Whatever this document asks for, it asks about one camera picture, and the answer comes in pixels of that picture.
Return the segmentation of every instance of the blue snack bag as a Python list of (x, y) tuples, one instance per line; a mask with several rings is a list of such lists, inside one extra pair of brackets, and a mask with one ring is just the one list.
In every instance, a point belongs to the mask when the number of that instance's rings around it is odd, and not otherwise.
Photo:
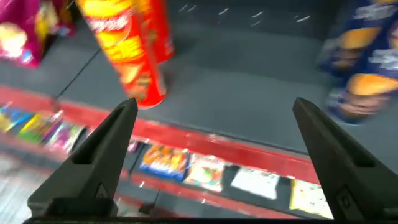
[(187, 150), (155, 144), (145, 153), (140, 170), (182, 181), (188, 160), (189, 153)]
[(397, 0), (345, 1), (321, 51), (320, 68), (335, 77), (349, 75), (364, 49), (397, 10)]
[(376, 114), (398, 90), (398, 12), (329, 97), (330, 112), (350, 124)]

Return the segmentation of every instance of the pink snack bag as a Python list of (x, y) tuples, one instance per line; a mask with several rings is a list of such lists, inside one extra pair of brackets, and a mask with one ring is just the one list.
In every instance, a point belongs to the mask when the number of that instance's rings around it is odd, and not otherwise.
[(56, 26), (56, 33), (61, 36), (71, 36), (75, 33), (72, 15), (69, 11), (71, 0), (51, 0), (54, 5), (55, 13), (59, 19)]
[(0, 0), (0, 57), (28, 68), (42, 60), (48, 26), (41, 0)]

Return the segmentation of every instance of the snack bag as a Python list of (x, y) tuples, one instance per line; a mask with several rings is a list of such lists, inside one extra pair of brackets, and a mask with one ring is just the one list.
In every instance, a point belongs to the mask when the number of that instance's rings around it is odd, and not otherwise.
[(161, 103), (166, 90), (134, 2), (76, 1), (108, 60), (120, 74), (128, 97), (135, 97), (138, 107), (146, 109)]
[(279, 175), (241, 167), (231, 186), (275, 200), (277, 198), (276, 186), (278, 181)]
[(398, 10), (397, 0), (345, 1), (320, 54), (320, 67), (336, 77), (350, 73), (364, 49)]
[(328, 100), (332, 115), (359, 124), (388, 105), (398, 90), (398, 12), (366, 49), (343, 85)]
[(29, 68), (39, 66), (48, 33), (41, 0), (0, 1), (0, 57)]
[(61, 119), (55, 115), (45, 117), (36, 114), (18, 133), (22, 139), (40, 143), (47, 139), (60, 126)]
[(51, 150), (69, 153), (75, 145), (84, 127), (63, 122), (47, 143)]
[(188, 159), (186, 151), (156, 144), (145, 153), (140, 170), (182, 181)]
[(193, 154), (188, 167), (189, 174), (184, 183), (220, 192), (223, 190), (221, 179), (224, 167), (225, 162), (215, 156)]
[(165, 1), (137, 0), (137, 8), (143, 18), (148, 41), (155, 53), (157, 63), (163, 63), (174, 55), (170, 26)]
[(32, 116), (32, 113), (28, 113), (17, 108), (11, 108), (9, 105), (4, 105), (0, 109), (1, 131), (6, 133), (14, 126), (28, 121)]
[(302, 180), (292, 180), (292, 196), (289, 209), (297, 209), (333, 219), (321, 186)]
[(75, 26), (73, 25), (72, 15), (69, 11), (71, 0), (51, 0), (53, 4), (54, 13), (58, 19), (55, 24), (54, 33), (61, 36), (71, 36), (75, 33)]

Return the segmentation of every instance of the red chip can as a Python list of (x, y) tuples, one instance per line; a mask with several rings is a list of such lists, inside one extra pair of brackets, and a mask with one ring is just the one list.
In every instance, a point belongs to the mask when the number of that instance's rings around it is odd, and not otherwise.
[(76, 2), (108, 60), (118, 71), (128, 97), (135, 97), (140, 109), (161, 103), (166, 89), (134, 1)]
[(142, 15), (148, 40), (155, 53), (157, 63), (163, 63), (174, 56), (172, 35), (167, 19), (165, 0), (135, 0)]

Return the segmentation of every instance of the red shelf edge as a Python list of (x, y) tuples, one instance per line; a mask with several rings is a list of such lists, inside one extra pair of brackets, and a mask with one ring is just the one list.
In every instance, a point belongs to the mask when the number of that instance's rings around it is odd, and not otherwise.
[(275, 219), (296, 219), (299, 217), (289, 215), (275, 210), (261, 208), (255, 205), (231, 200), (222, 196), (207, 193), (205, 191), (193, 190), (187, 187), (163, 181), (155, 177), (150, 177), (144, 174), (133, 173), (133, 184), (145, 186), (154, 190), (161, 190), (179, 197), (189, 198), (191, 200), (206, 203), (208, 205), (225, 208), (235, 212), (243, 213), (258, 218), (275, 218)]
[[(12, 102), (18, 108), (36, 113), (51, 113), (54, 109), (53, 99), (50, 97), (0, 85), (0, 103), (8, 102)], [(92, 128), (97, 127), (109, 114), (107, 110), (81, 103), (66, 100), (59, 103), (65, 119)], [(143, 119), (136, 120), (132, 135), (144, 142), (152, 141), (182, 149), (186, 148), (192, 152), (214, 155), (237, 165), (264, 169), (285, 177), (319, 184), (315, 169), (308, 159)]]
[[(0, 142), (7, 142), (9, 146), (20, 147), (27, 152), (38, 154), (57, 162), (63, 162), (68, 157), (68, 155), (61, 152), (46, 150), (45, 146), (43, 145), (34, 144), (32, 142), (18, 139), (17, 137), (9, 136), (3, 133), (0, 134)], [(120, 173), (120, 179), (127, 180), (129, 176), (129, 171), (125, 168), (122, 168), (122, 171)]]

